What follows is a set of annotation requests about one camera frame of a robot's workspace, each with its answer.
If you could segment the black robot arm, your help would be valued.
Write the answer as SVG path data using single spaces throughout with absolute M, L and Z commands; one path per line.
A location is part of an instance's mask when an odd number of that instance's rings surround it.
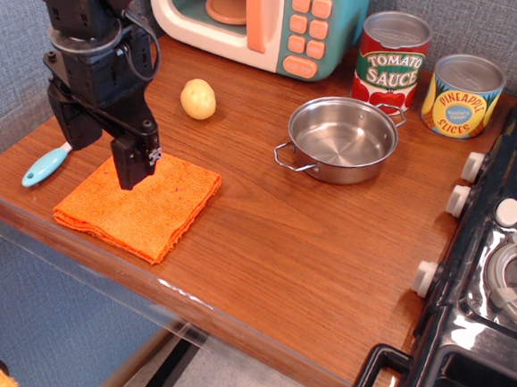
M 120 186 L 154 174 L 159 130 L 145 91 L 161 64 L 157 36 L 130 10 L 133 0 L 43 0 L 53 51 L 48 99 L 71 148 L 112 136 Z

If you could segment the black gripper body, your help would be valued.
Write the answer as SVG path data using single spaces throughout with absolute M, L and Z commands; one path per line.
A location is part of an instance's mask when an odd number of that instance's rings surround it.
M 159 147 L 159 130 L 146 103 L 156 73 L 151 35 L 138 25 L 114 25 L 101 39 L 65 37 L 51 28 L 52 46 L 44 55 L 49 83 L 72 95 L 114 139 L 133 138 L 150 152 Z

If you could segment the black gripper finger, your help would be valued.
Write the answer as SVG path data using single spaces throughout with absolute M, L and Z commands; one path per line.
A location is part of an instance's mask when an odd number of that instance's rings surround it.
M 48 85 L 47 95 L 61 132 L 72 149 L 80 151 L 101 138 L 100 126 L 72 95 L 54 83 Z
M 160 147 L 146 152 L 133 138 L 124 135 L 114 139 L 111 147 L 117 179 L 123 190 L 132 190 L 146 177 L 152 176 L 162 155 Z

